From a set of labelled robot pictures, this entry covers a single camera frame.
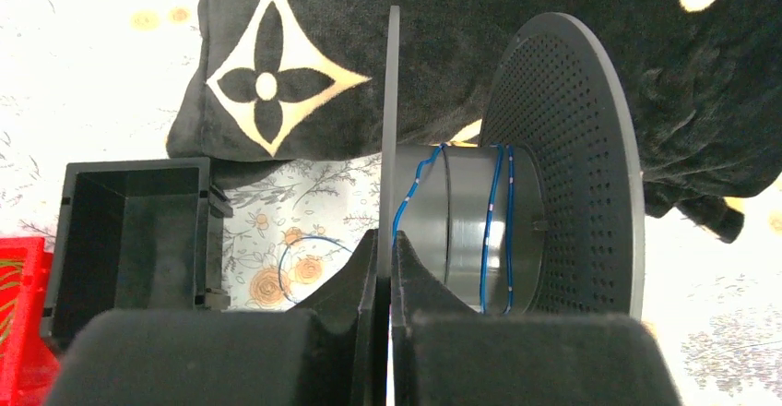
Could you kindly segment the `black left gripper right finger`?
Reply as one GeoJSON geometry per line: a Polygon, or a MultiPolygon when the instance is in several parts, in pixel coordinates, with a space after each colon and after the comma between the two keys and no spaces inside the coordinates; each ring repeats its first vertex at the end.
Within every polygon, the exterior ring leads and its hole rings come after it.
{"type": "Polygon", "coordinates": [[[629,316],[486,316],[422,265],[404,233],[391,260],[398,405],[681,401],[656,341],[629,316]]]}

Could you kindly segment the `grey perforated spool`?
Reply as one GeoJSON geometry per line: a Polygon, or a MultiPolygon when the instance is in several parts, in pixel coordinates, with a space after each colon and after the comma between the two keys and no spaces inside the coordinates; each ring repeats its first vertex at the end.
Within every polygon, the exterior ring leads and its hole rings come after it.
{"type": "Polygon", "coordinates": [[[628,105],[597,36],[564,13],[504,51],[474,148],[399,146],[383,185],[422,265],[489,316],[643,306],[644,198],[628,105]]]}

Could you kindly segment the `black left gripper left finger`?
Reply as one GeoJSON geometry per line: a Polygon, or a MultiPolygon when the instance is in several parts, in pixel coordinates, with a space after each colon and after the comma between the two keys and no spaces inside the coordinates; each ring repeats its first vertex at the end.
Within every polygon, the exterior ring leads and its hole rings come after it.
{"type": "Polygon", "coordinates": [[[66,352],[49,405],[374,405],[375,231],[285,312],[112,310],[66,352]]]}

